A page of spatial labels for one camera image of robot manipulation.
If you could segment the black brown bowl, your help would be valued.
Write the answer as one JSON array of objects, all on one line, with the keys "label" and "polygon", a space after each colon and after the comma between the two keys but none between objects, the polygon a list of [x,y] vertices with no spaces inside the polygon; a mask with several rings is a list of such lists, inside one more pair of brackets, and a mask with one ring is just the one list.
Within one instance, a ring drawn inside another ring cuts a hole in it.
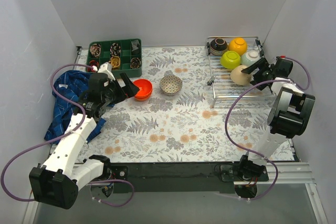
[{"label": "black brown bowl", "polygon": [[228,43],[223,38],[214,38],[210,42],[210,54],[214,56],[222,56],[228,50]]}]

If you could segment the pale green bowl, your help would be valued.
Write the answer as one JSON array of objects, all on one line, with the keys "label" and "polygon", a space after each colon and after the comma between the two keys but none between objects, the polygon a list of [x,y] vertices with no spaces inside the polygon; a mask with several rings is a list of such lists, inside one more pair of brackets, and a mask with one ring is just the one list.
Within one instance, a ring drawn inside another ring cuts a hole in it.
[{"label": "pale green bowl", "polygon": [[250,50],[241,56],[240,63],[244,66],[251,66],[260,59],[260,54],[256,50]]}]

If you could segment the beige bowl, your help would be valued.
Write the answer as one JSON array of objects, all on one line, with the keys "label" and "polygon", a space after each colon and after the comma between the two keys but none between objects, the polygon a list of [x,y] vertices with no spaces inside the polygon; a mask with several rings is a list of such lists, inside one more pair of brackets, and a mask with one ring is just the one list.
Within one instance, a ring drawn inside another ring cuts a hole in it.
[{"label": "beige bowl", "polygon": [[241,72],[241,70],[244,68],[247,68],[247,66],[240,65],[236,67],[235,69],[233,69],[230,73],[231,80],[235,84],[240,85],[240,86],[249,85],[249,83],[251,82],[251,78],[252,78],[251,74],[245,74]]}]

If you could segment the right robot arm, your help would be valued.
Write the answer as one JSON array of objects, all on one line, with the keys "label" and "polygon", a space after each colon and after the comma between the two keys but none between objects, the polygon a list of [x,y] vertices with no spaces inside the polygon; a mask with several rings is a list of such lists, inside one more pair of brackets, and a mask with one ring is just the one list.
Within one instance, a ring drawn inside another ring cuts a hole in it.
[{"label": "right robot arm", "polygon": [[306,130],[316,99],[288,78],[293,63],[294,60],[284,56],[277,57],[274,64],[260,58],[241,70],[244,74],[251,74],[257,69],[250,84],[258,84],[259,90],[268,87],[276,96],[264,135],[239,161],[237,173],[242,180],[260,177],[266,170],[266,159],[286,140],[302,135]]}]

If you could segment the lime green bowl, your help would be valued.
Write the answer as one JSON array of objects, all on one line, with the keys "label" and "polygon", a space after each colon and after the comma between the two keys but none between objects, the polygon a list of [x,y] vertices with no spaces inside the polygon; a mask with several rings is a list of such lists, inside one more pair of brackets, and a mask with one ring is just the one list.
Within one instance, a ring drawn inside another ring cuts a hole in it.
[{"label": "lime green bowl", "polygon": [[227,51],[221,56],[220,64],[226,69],[233,70],[240,65],[240,55],[235,51]]}]

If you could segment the patterned brown white bowl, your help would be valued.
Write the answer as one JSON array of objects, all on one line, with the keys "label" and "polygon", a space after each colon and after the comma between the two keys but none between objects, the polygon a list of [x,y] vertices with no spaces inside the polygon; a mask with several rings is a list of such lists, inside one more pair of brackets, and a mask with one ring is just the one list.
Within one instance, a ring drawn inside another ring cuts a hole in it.
[{"label": "patterned brown white bowl", "polygon": [[183,82],[182,80],[173,74],[164,76],[160,80],[160,89],[166,95],[175,95],[179,93],[182,89]]}]

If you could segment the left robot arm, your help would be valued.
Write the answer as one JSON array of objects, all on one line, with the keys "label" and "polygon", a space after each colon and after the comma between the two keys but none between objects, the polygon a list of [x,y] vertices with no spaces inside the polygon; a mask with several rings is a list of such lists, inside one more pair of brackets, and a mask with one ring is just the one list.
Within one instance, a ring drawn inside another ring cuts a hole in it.
[{"label": "left robot arm", "polygon": [[48,159],[29,173],[36,201],[69,209],[79,191],[88,184],[125,182],[113,173],[109,158],[103,155],[92,155],[82,165],[74,167],[80,150],[108,105],[120,103],[138,93],[139,88],[126,73],[121,73],[120,77],[124,86],[120,86],[107,71],[90,76],[88,89],[79,96],[81,107],[74,110],[66,135]]}]

